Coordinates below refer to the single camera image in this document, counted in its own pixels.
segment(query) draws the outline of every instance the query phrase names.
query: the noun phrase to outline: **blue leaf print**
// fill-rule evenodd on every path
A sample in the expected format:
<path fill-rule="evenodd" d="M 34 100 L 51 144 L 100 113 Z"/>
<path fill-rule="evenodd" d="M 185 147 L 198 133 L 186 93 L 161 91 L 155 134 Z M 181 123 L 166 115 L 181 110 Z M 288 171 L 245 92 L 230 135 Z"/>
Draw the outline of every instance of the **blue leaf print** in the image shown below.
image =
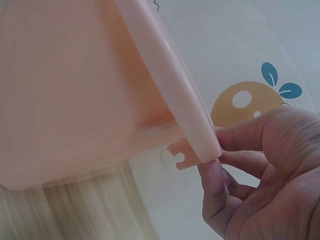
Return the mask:
<path fill-rule="evenodd" d="M 280 87 L 279 94 L 285 99 L 296 99 L 302 94 L 302 89 L 298 84 L 289 82 Z"/>
<path fill-rule="evenodd" d="M 277 85 L 278 73 L 276 68 L 269 62 L 262 64 L 261 72 L 264 80 L 272 87 Z"/>

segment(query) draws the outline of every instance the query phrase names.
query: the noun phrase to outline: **finger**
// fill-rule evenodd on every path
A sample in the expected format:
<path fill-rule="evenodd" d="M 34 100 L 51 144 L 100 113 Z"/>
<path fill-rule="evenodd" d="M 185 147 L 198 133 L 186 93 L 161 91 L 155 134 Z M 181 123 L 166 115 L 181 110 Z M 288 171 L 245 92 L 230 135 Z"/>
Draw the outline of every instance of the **finger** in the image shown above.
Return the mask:
<path fill-rule="evenodd" d="M 315 154 L 320 145 L 319 127 L 317 114 L 282 106 L 215 132 L 226 151 L 263 151 L 270 164 L 287 180 L 320 166 Z"/>
<path fill-rule="evenodd" d="M 256 151 L 223 151 L 219 160 L 222 164 L 233 166 L 258 179 L 261 179 L 270 164 L 263 153 Z"/>
<path fill-rule="evenodd" d="M 222 174 L 224 177 L 225 185 L 231 196 L 245 201 L 256 191 L 255 187 L 239 184 L 224 168 L 222 169 Z"/>
<path fill-rule="evenodd" d="M 204 190 L 202 215 L 205 222 L 221 237 L 242 201 L 227 196 L 221 164 L 215 160 L 198 166 Z"/>
<path fill-rule="evenodd" d="M 225 151 L 262 151 L 262 133 L 266 120 L 262 115 L 228 128 L 216 129 L 215 133 Z"/>

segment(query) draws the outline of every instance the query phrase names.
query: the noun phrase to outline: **pink plastic container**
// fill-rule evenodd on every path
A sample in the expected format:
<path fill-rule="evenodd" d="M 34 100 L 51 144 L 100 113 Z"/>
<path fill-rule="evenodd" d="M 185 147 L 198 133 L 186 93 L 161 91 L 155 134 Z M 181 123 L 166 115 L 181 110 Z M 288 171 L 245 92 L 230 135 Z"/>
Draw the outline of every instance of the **pink plastic container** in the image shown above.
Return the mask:
<path fill-rule="evenodd" d="M 148 0 L 10 1 L 1 29 L 0 184 L 48 186 L 157 146 L 221 154 Z"/>

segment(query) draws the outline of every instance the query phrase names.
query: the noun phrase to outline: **cartoon fruit illustration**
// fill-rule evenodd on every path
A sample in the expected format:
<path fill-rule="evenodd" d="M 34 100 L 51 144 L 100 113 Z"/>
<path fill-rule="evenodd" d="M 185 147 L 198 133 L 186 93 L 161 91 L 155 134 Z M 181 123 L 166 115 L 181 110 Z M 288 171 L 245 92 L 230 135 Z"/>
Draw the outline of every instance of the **cartoon fruit illustration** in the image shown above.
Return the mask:
<path fill-rule="evenodd" d="M 295 99 L 302 94 L 299 85 L 289 82 L 275 91 L 278 72 L 269 62 L 262 64 L 261 73 L 271 86 L 255 81 L 244 81 L 230 86 L 216 100 L 211 119 L 218 127 L 229 127 L 264 114 L 284 103 L 285 99 Z"/>

